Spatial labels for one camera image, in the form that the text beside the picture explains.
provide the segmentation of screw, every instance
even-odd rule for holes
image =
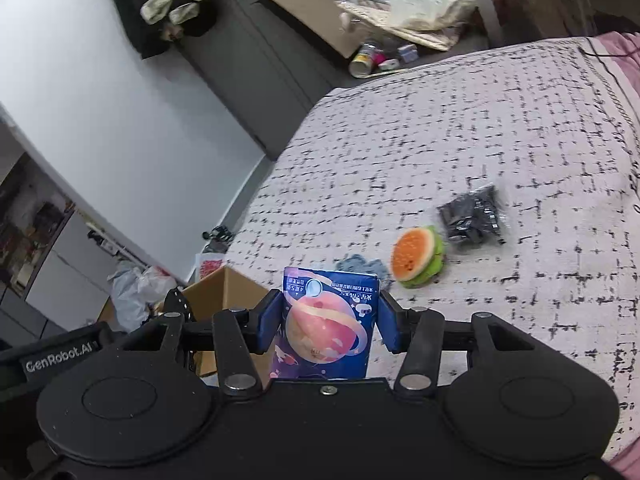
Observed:
[[[335,395],[336,393],[338,393],[338,388],[327,384],[326,386],[320,388],[320,393],[323,395]]]
[[[233,374],[225,379],[225,386],[231,390],[248,390],[255,386],[255,378],[248,374]]]
[[[412,392],[417,390],[424,390],[431,386],[431,379],[422,374],[409,374],[400,379],[400,385]]]

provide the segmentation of cardboard box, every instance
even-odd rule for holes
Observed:
[[[200,282],[185,288],[182,293],[189,301],[195,319],[202,321],[211,319],[216,312],[224,308],[253,308],[267,292],[266,288],[231,267],[220,267]],[[156,307],[160,312],[163,303]],[[264,355],[252,354],[252,358],[262,384],[267,384],[273,359],[273,344]],[[200,377],[211,375],[218,370],[215,352],[198,352],[196,364]]]

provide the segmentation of pink sheet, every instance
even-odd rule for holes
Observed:
[[[610,54],[628,54],[640,47],[640,34],[608,32],[597,37]],[[612,58],[640,96],[640,52],[631,56]]]

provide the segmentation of watermelon slice toy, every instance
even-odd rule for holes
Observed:
[[[405,231],[391,254],[391,272],[401,285],[423,285],[442,270],[444,243],[433,226]]]

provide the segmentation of white patterned fabric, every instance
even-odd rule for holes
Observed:
[[[401,230],[440,228],[437,206],[493,182],[507,243],[449,247],[434,282],[390,291],[451,320],[491,311],[609,381],[621,407],[611,457],[640,429],[640,100],[615,63],[578,46],[592,52],[585,38],[545,40],[332,92],[280,156],[228,261],[270,287],[289,265],[388,262]],[[392,380],[403,355],[376,337],[368,375]],[[440,383],[465,369],[446,352]]]

